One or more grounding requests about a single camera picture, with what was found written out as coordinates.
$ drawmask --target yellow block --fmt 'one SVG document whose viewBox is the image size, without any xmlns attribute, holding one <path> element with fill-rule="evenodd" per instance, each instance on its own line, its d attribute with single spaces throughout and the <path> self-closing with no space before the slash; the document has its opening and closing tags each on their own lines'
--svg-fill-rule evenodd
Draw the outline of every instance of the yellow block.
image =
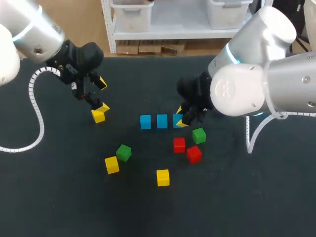
<svg viewBox="0 0 316 237">
<path fill-rule="evenodd" d="M 177 114 L 182 110 L 181 106 L 178 108 Z"/>
<path fill-rule="evenodd" d="M 105 83 L 105 81 L 103 80 L 101 76 L 100 76 L 100 81 L 104 84 L 104 87 L 101 90 L 104 90 L 105 88 L 108 87 L 108 85 Z"/>
<path fill-rule="evenodd" d="M 176 125 L 179 127 L 187 127 L 188 126 L 185 123 L 182 123 L 182 119 L 180 121 L 178 121 Z"/>
<path fill-rule="evenodd" d="M 169 170 L 157 170 L 157 184 L 158 186 L 169 186 L 170 179 L 169 179 Z"/>
<path fill-rule="evenodd" d="M 104 159 L 104 161 L 108 174 L 119 172 L 119 164 L 117 157 L 106 158 Z"/>
<path fill-rule="evenodd" d="M 91 110 L 93 119 L 95 123 L 103 122 L 105 121 L 105 116 L 103 112 L 97 111 L 97 110 Z"/>
<path fill-rule="evenodd" d="M 107 106 L 106 104 L 102 103 L 102 106 L 100 108 L 96 109 L 96 111 L 105 113 L 109 109 L 110 109 L 109 106 Z"/>
</svg>

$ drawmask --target cube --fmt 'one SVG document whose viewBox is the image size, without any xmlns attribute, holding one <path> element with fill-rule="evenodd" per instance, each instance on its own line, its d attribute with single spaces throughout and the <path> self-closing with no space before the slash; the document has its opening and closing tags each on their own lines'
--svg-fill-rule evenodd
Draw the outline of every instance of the cube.
<svg viewBox="0 0 316 237">
<path fill-rule="evenodd" d="M 202 160 L 202 152 L 197 146 L 187 149 L 187 158 L 191 164 L 195 164 Z"/>
<path fill-rule="evenodd" d="M 119 164 L 117 157 L 110 157 L 104 159 L 105 161 L 105 166 L 107 168 L 108 174 L 113 174 L 116 172 L 119 172 Z"/>
<path fill-rule="evenodd" d="M 173 139 L 173 152 L 174 153 L 185 153 L 186 152 L 186 141 L 184 138 Z"/>
<path fill-rule="evenodd" d="M 174 128 L 181 128 L 180 126 L 177 125 L 178 121 L 182 119 L 183 115 L 182 114 L 173 114 L 173 127 Z"/>
<path fill-rule="evenodd" d="M 97 110 L 91 110 L 91 112 L 92 112 L 92 116 L 93 116 L 95 123 L 100 123 L 100 122 L 105 121 L 105 116 L 104 116 L 103 112 L 100 112 Z"/>
<path fill-rule="evenodd" d="M 140 127 L 144 129 L 152 129 L 152 117 L 150 115 L 140 116 Z"/>
<path fill-rule="evenodd" d="M 192 137 L 196 144 L 201 144 L 206 141 L 206 133 L 203 128 L 193 130 Z"/>
<path fill-rule="evenodd" d="M 168 128 L 167 115 L 157 115 L 157 128 Z"/>
<path fill-rule="evenodd" d="M 132 155 L 132 149 L 126 145 L 121 145 L 117 150 L 117 158 L 127 162 Z"/>
<path fill-rule="evenodd" d="M 159 187 L 170 185 L 169 170 L 157 170 L 157 184 Z"/>
<path fill-rule="evenodd" d="M 104 104 L 104 103 L 102 102 L 102 106 L 101 106 L 100 108 L 96 109 L 96 111 L 105 113 L 105 112 L 108 111 L 109 109 L 110 109 L 109 106 L 107 106 L 106 104 Z"/>
</svg>

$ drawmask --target green block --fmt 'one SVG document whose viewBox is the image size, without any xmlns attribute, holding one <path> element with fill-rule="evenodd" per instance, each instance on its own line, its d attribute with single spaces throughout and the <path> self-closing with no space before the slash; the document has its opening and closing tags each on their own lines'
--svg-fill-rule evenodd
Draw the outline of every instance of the green block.
<svg viewBox="0 0 316 237">
<path fill-rule="evenodd" d="M 132 155 L 132 149 L 126 145 L 121 145 L 117 150 L 117 158 L 127 162 Z"/>
<path fill-rule="evenodd" d="M 206 141 L 206 133 L 204 132 L 203 128 L 193 130 L 192 137 L 196 144 L 200 144 Z"/>
</svg>

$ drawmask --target cardboard box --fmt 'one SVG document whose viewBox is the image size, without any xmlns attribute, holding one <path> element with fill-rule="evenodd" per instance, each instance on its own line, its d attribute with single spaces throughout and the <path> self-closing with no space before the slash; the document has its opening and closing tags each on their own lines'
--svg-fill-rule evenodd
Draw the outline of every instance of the cardboard box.
<svg viewBox="0 0 316 237">
<path fill-rule="evenodd" d="M 118 54 L 138 54 L 139 40 L 117 40 L 116 43 Z"/>
<path fill-rule="evenodd" d="M 162 43 L 162 52 L 179 56 L 184 51 L 186 41 L 182 39 L 169 39 L 164 40 Z"/>
<path fill-rule="evenodd" d="M 161 53 L 161 40 L 141 40 L 139 43 L 140 53 Z"/>
</svg>

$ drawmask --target blue block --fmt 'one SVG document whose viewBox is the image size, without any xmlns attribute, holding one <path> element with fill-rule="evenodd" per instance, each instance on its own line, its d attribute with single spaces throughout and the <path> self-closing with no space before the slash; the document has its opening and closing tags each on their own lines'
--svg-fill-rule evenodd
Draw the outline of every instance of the blue block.
<svg viewBox="0 0 316 237">
<path fill-rule="evenodd" d="M 152 118 L 150 115 L 140 116 L 140 127 L 142 129 L 152 129 Z"/>
<path fill-rule="evenodd" d="M 168 128 L 167 115 L 157 115 L 157 128 Z"/>
<path fill-rule="evenodd" d="M 183 115 L 182 114 L 173 114 L 173 127 L 174 128 L 181 128 L 177 126 L 178 121 L 182 119 Z"/>
</svg>

